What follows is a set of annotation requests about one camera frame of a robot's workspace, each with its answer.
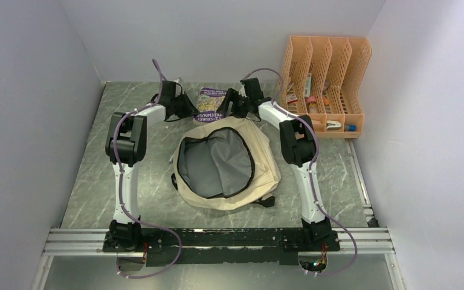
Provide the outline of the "purple illustrated paperback book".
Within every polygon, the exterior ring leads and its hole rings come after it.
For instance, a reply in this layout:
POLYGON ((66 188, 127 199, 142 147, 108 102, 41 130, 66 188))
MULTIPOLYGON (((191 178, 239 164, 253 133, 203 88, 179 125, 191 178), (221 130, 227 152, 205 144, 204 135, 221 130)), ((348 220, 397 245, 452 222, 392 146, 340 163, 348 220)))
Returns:
POLYGON ((225 115, 218 108, 226 93, 227 90, 202 87, 196 105, 199 113, 193 118, 194 124, 205 125, 223 119, 225 115))

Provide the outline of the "beige canvas backpack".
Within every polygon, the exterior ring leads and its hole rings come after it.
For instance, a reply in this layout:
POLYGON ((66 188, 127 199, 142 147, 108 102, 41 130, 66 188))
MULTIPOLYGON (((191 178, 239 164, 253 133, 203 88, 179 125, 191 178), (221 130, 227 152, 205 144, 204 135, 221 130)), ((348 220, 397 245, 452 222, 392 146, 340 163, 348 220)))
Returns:
POLYGON ((281 174, 269 138, 251 120, 227 117, 187 131, 171 181, 188 204, 220 211, 273 207, 281 174))

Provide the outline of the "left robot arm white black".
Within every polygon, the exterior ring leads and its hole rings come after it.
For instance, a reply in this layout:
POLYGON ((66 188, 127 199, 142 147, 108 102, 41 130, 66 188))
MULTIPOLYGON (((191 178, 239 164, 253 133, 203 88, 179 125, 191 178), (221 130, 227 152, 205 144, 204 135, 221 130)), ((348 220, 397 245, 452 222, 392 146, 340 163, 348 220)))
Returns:
POLYGON ((163 80, 160 92, 151 101, 129 112, 112 114, 105 151, 115 176, 115 211, 110 223, 113 239, 128 251, 142 246, 138 209, 138 163, 146 156, 147 129, 153 124, 179 121, 198 111, 189 100, 179 79, 163 80))

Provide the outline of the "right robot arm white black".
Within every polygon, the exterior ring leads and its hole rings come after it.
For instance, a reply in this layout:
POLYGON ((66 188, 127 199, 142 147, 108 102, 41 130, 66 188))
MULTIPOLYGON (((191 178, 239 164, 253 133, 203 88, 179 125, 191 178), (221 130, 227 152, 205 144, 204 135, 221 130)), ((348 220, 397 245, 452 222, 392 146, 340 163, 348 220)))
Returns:
POLYGON ((257 78, 240 82, 244 95, 228 89, 217 111, 230 112, 236 118, 254 114, 279 129, 281 153, 294 172, 301 200, 304 231, 301 240, 307 249, 317 250, 333 231, 330 218, 321 206, 316 166, 318 142, 312 121, 309 116, 295 115, 265 97, 257 78))

